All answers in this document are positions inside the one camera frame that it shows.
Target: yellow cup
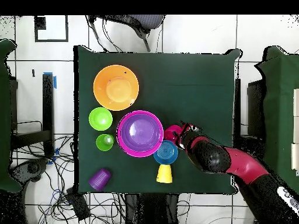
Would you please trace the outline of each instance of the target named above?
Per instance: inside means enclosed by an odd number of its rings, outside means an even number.
[[[160,165],[157,175],[157,182],[160,183],[172,183],[171,166]]]

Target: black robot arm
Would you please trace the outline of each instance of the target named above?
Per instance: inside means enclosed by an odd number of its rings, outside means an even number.
[[[193,164],[206,173],[228,173],[261,224],[299,224],[297,194],[290,193],[264,168],[262,163],[238,149],[218,146],[192,128],[180,134]]]

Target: magenta bowl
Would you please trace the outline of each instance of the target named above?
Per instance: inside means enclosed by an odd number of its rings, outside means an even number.
[[[155,153],[163,141],[163,127],[149,111],[132,111],[119,122],[116,140],[130,156],[142,158]]]

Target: small green cup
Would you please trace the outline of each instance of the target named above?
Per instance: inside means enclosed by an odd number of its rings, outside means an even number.
[[[91,127],[97,131],[105,131],[112,125],[112,114],[104,107],[97,107],[88,117]]]
[[[109,149],[112,148],[113,143],[114,143],[114,138],[109,134],[99,135],[98,138],[96,139],[96,146],[100,151],[108,151]]]

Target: purple cup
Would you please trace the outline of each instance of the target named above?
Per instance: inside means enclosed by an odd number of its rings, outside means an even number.
[[[100,169],[94,176],[91,177],[89,184],[93,189],[102,191],[110,177],[111,173],[107,169]]]
[[[125,115],[117,127],[117,142],[134,157],[146,157],[157,151],[163,141],[159,119],[148,111],[133,111]]]

